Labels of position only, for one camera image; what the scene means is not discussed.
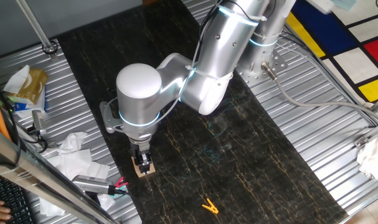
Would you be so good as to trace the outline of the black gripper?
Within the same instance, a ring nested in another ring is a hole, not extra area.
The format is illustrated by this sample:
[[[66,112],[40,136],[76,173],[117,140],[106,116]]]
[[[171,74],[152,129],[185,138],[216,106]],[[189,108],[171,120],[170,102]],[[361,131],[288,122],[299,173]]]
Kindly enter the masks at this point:
[[[152,164],[149,142],[130,142],[130,149],[136,166],[142,174],[149,174]]]

